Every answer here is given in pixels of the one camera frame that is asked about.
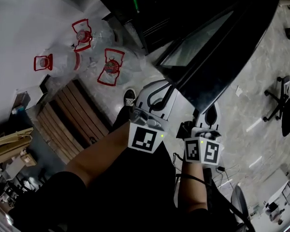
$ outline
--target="gray floor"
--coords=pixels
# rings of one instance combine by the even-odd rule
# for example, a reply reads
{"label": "gray floor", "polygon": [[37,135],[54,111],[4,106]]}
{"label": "gray floor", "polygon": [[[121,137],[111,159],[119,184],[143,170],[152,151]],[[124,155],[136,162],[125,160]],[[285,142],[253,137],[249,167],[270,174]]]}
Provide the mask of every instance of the gray floor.
{"label": "gray floor", "polygon": [[[278,167],[290,172],[290,135],[285,138],[282,136],[280,121],[277,122],[275,119],[267,123],[261,121],[247,132],[251,125],[270,113],[276,105],[270,97],[264,95],[264,91],[268,88],[274,93],[276,90],[279,91],[276,78],[290,75],[290,40],[284,33],[284,28],[288,27],[290,27],[290,10],[278,8],[255,53],[218,100],[222,113],[220,129],[225,145],[220,165],[226,168],[233,185],[240,183],[248,205],[256,204],[256,193],[260,183]],[[143,65],[142,72],[135,72],[133,78],[124,85],[108,87],[97,83],[97,75],[100,72],[95,67],[79,75],[111,122],[115,121],[123,106],[123,94],[128,87],[134,88],[138,93],[144,85],[163,78],[150,64],[161,51],[162,49],[159,49],[147,56],[147,63]],[[63,78],[62,83],[55,80],[54,91],[71,78],[72,76]],[[243,90],[239,97],[235,94],[238,86]],[[192,119],[192,112],[191,104],[178,94],[169,118],[172,128],[165,138],[170,156],[173,152],[183,155],[184,144],[175,136],[180,123]],[[176,161],[176,165],[180,168],[180,161]],[[216,176],[214,180],[218,186],[227,181],[226,176],[221,180],[221,175],[217,174],[215,169],[213,176]],[[223,185],[220,190],[230,198],[232,188],[229,183]]]}

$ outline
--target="black sneaker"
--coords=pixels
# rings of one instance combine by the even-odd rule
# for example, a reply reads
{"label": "black sneaker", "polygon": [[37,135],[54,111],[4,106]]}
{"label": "black sneaker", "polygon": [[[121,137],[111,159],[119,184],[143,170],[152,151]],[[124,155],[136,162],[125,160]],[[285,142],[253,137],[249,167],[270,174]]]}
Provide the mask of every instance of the black sneaker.
{"label": "black sneaker", "polygon": [[124,95],[124,105],[133,106],[135,101],[135,91],[132,88],[129,88]]}

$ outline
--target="person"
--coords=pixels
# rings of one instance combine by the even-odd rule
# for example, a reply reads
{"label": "person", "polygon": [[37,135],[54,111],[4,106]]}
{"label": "person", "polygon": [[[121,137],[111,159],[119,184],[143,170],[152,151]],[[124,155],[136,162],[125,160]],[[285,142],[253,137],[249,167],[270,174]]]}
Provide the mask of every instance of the person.
{"label": "person", "polygon": [[[30,199],[16,202],[9,213],[15,227],[22,232],[56,231],[58,224],[69,232],[176,226],[212,230],[216,223],[207,208],[204,184],[182,178],[176,208],[175,167],[164,143],[153,154],[127,148],[134,101],[134,90],[127,90],[112,131],[80,152]],[[201,164],[183,162],[182,173],[204,180]]]}
{"label": "person", "polygon": [[271,222],[278,223],[281,225],[283,220],[281,219],[281,214],[285,211],[285,209],[280,210],[278,205],[273,202],[268,206],[268,209],[265,213],[270,217]]}

